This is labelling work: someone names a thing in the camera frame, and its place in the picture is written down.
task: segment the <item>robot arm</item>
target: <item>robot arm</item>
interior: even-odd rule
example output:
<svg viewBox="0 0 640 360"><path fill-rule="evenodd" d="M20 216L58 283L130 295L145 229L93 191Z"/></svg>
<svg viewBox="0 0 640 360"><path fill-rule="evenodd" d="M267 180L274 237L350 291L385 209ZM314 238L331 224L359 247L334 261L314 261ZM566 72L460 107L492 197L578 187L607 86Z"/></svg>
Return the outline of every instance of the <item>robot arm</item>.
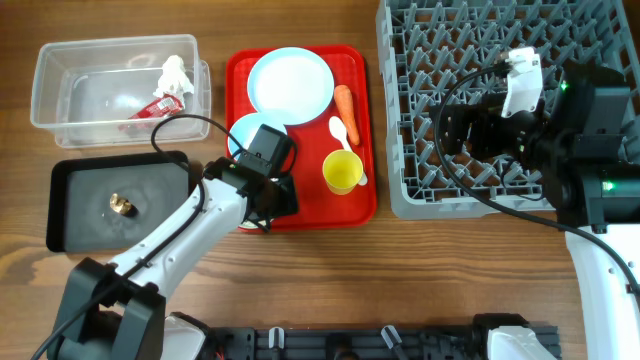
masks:
<svg viewBox="0 0 640 360"><path fill-rule="evenodd" d="M509 62L515 51L502 59ZM528 54L533 66L537 59ZM604 67L565 69L547 119L543 101L517 113L509 110L513 104L538 101L539 82L529 78L534 73L522 73L512 63L507 79L514 86L508 86L506 95L487 94L478 105L445 106L443 117L449 121L443 122L446 127L440 133L445 151L457 154L468 140L476 159L508 154L524 168L539 170L543 193L556 208L558 222L596 235L628 264L624 270L637 277L640 166L620 161L625 158L621 129L630 99L624 76ZM601 247L566 234L578 274L589 358L636 358L640 313L628 274ZM496 330L487 355L492 360L539 358L526 350L531 348L528 341L526 334Z"/></svg>
<svg viewBox="0 0 640 360"><path fill-rule="evenodd" d="M237 163L220 158L206 166L203 208L168 244L167 239L194 216L201 200L199 190L144 240L109 264L89 258L80 262L69 275L54 329L69 323L105 288L113 291L100 304L111 307L119 303L124 315L102 311L98 304L81 312L48 347L48 358L157 360L200 356L206 336L195 320L175 316L165 320L166 302L198 260L245 220L265 218L268 227L269 219L298 211L293 180L280 172L292 148L295 145L289 137L263 125ZM147 261L140 270L128 278L123 276L144 259Z"/></svg>
<svg viewBox="0 0 640 360"><path fill-rule="evenodd" d="M219 179L204 179L203 184L206 198L202 214L145 268L131 276L129 279L132 282L139 286L155 284L158 293L169 299L200 258L244 221L247 198L238 194L235 187ZM114 257L109 263L117 266L116 273L126 273L180 227L193 213L199 197L199 192L194 191L189 199L149 236Z"/></svg>

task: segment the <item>white label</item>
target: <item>white label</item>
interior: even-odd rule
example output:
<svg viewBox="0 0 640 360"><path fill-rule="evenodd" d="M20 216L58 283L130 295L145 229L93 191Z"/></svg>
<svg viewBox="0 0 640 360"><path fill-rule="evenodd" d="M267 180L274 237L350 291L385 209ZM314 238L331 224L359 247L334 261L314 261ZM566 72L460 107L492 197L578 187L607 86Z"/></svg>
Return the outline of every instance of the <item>white label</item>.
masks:
<svg viewBox="0 0 640 360"><path fill-rule="evenodd" d="M158 109L162 110L171 105L173 105L173 100L171 98L166 98L158 103Z"/></svg>

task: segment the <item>black rectangular tray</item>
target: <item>black rectangular tray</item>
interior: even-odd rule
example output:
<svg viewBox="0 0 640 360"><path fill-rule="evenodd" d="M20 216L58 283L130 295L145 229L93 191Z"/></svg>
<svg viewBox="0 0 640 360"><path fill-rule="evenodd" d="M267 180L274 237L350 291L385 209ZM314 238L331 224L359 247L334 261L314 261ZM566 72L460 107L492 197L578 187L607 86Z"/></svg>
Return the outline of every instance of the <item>black rectangular tray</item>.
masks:
<svg viewBox="0 0 640 360"><path fill-rule="evenodd" d="M169 154L188 164L180 151ZM47 248L86 252L129 247L144 239L188 197L188 174L158 153L61 161L51 172ZM113 193L136 214L109 206Z"/></svg>

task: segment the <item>white plate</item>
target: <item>white plate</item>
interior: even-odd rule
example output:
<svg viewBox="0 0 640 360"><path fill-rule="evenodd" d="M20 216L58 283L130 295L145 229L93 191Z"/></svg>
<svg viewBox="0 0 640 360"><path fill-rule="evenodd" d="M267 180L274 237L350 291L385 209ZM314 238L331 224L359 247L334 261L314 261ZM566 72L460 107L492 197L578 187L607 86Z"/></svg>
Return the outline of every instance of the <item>white plate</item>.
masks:
<svg viewBox="0 0 640 360"><path fill-rule="evenodd" d="M251 141L253 141L262 124L269 125L285 135L287 134L287 129L285 129L279 119L281 119L281 117L276 117L269 112L248 114L236 121L229 132L245 149L249 150L249 145L251 145ZM232 155L238 150L238 145L229 137L227 138L227 147Z"/></svg>
<svg viewBox="0 0 640 360"><path fill-rule="evenodd" d="M251 69L247 92L258 111L290 115L285 125L317 118L333 99L333 74L320 56L301 48L282 48L263 56Z"/></svg>

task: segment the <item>small brass object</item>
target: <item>small brass object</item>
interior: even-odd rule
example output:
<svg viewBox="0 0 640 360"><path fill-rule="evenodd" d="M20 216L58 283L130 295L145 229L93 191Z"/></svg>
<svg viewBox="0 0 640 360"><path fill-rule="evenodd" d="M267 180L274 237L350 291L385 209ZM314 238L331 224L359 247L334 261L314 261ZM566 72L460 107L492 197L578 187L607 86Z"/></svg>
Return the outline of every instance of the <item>small brass object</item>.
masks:
<svg viewBox="0 0 640 360"><path fill-rule="evenodd" d="M115 193L109 199L109 206L120 215L127 215L133 210L133 205L129 202L129 199Z"/></svg>

